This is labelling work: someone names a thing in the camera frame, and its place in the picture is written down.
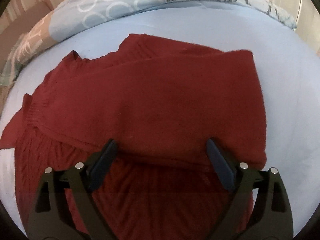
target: red knit garment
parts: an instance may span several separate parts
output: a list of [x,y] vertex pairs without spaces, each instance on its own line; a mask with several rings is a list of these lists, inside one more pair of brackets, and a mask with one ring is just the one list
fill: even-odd
[[[27,227],[46,167],[68,169],[113,138],[119,157],[93,193],[121,239],[204,239],[229,200],[206,156],[219,139],[241,162],[266,162],[266,117],[252,53],[130,34],[95,60],[73,51],[4,130],[15,147],[16,198]],[[86,231],[70,192],[76,227]],[[244,229],[252,200],[243,218]]]

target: metal pin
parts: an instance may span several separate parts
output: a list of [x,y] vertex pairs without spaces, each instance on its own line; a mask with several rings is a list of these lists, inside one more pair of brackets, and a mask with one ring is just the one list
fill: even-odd
[[247,163],[240,163],[239,166],[241,169],[244,169],[244,170],[248,168]]
[[273,174],[277,174],[277,173],[278,173],[278,170],[277,170],[276,168],[274,168],[274,167],[272,167],[272,168],[270,169],[270,171],[271,171]]
[[82,169],[84,167],[84,164],[83,163],[77,163],[75,167],[76,167],[76,169]]
[[46,168],[46,169],[44,170],[44,173],[49,174],[49,173],[51,173],[51,171],[52,171],[52,168],[51,168],[51,167],[48,167],[48,168]]

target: red sweater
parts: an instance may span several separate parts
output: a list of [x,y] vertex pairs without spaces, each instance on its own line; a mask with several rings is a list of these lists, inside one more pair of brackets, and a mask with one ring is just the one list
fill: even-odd
[[[25,226],[44,169],[85,161],[113,138],[119,158],[93,197],[115,234],[193,240],[206,236],[229,198],[205,153],[210,137],[239,161],[264,166],[266,118],[252,53],[131,34],[95,60],[67,55],[25,95],[0,147],[15,147]],[[85,231],[69,192],[68,202]]]

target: red fabric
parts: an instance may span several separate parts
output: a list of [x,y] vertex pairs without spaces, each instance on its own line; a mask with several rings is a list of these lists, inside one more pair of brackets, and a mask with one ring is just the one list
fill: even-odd
[[[93,197],[119,239],[203,239],[228,201],[205,142],[262,168],[266,118],[252,53],[131,34],[116,53],[71,52],[12,118],[24,225],[39,177],[63,170],[113,138],[119,158]],[[77,228],[85,231],[68,193]],[[244,227],[248,212],[243,219]]]

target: mattress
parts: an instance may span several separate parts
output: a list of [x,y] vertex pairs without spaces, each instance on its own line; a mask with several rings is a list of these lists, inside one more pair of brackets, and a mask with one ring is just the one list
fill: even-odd
[[[289,28],[251,8],[218,2],[180,2],[113,20],[47,50],[24,68],[9,94],[0,133],[71,50],[94,59],[116,51],[129,33],[146,33],[223,51],[253,52],[267,117],[269,167],[279,169],[289,196],[294,234],[320,202],[320,59]],[[14,149],[0,151],[0,199],[24,231],[15,201]]]

